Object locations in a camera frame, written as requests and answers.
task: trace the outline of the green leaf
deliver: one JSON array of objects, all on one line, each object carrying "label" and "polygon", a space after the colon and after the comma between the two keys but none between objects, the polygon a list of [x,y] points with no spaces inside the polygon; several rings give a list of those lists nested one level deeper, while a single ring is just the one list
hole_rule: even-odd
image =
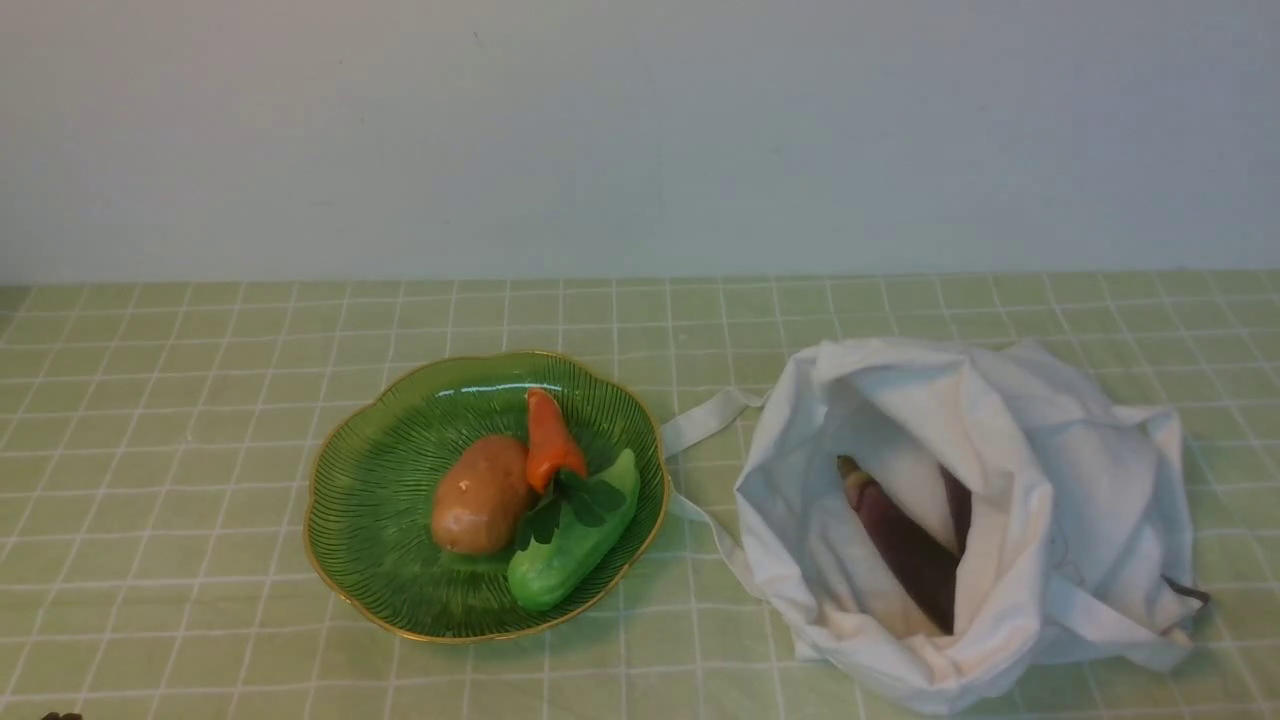
[{"label": "green leaf", "polygon": [[605,482],[590,483],[588,486],[588,495],[591,498],[591,503],[600,512],[614,512],[622,510],[622,506],[627,503],[627,496]]},{"label": "green leaf", "polygon": [[570,492],[585,492],[593,484],[582,475],[564,468],[557,473],[556,480],[559,487]]},{"label": "green leaf", "polygon": [[525,520],[520,524],[520,530],[516,533],[517,551],[526,550],[532,542],[538,542],[539,544],[552,542],[552,537],[556,536],[556,530],[559,528],[561,502],[561,500],[548,492],[538,502],[538,506],[525,515]]},{"label": "green leaf", "polygon": [[604,514],[595,509],[590,496],[584,492],[568,495],[568,505],[577,516],[577,521],[586,528],[599,528],[604,524]]}]

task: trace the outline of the potato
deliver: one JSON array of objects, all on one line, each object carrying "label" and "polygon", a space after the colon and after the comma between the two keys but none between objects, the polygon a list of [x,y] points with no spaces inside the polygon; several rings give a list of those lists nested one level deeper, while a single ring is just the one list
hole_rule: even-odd
[{"label": "potato", "polygon": [[431,538],[465,555],[507,547],[534,500],[525,479],[529,450],[507,436],[477,439],[440,478],[431,507]]}]

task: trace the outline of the green cucumber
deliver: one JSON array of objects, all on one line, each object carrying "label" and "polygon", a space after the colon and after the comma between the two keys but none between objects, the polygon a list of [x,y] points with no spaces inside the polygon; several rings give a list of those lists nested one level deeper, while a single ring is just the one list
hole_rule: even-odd
[{"label": "green cucumber", "polygon": [[511,565],[507,566],[511,594],[525,610],[549,610],[573,592],[613,543],[618,542],[636,512],[640,473],[631,450],[623,450],[608,470],[588,482],[609,483],[622,491],[626,502],[595,528],[582,525],[568,502],[561,503],[559,527],[552,539],[547,543],[531,541],[529,547],[512,556]]}]

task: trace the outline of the table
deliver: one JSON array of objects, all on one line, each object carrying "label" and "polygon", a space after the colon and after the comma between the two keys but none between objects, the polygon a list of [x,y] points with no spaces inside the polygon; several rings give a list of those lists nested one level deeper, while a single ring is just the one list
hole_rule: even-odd
[{"label": "table", "polygon": [[[763,391],[822,338],[1036,337],[1174,404],[1215,609],[1170,676],[1037,667],[969,715],[1280,717],[1280,272],[0,288],[0,719],[886,719],[797,664],[708,530],[668,518],[621,587],[520,641],[362,620],[302,550],[308,461],[402,373],[558,350],[659,419]],[[730,528],[755,415],[671,464]]]}]

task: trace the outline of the white wall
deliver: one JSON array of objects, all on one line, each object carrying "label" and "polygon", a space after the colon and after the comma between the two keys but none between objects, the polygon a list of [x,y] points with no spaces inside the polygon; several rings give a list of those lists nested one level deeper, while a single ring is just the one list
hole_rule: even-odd
[{"label": "white wall", "polygon": [[1280,265],[1277,0],[5,0],[0,282]]}]

